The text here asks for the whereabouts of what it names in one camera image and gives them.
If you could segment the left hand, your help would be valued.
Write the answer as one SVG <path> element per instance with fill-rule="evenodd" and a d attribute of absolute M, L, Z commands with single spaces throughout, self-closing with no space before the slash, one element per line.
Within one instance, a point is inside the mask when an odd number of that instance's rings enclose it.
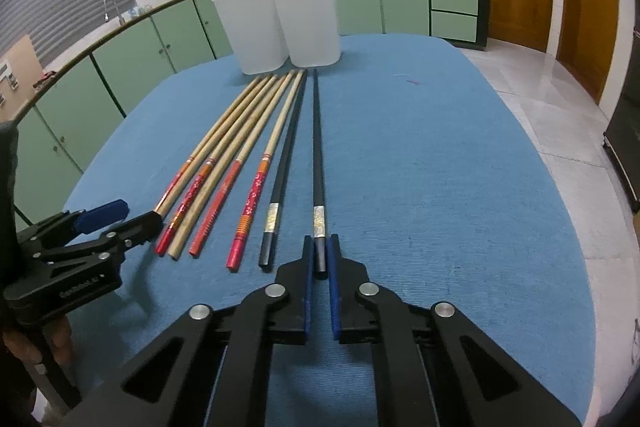
<path fill-rule="evenodd" d="M 22 363 L 38 364 L 48 349 L 59 366 L 70 366 L 74 358 L 72 326 L 67 317 L 29 332 L 9 322 L 1 324 L 1 376 L 14 377 Z"/>

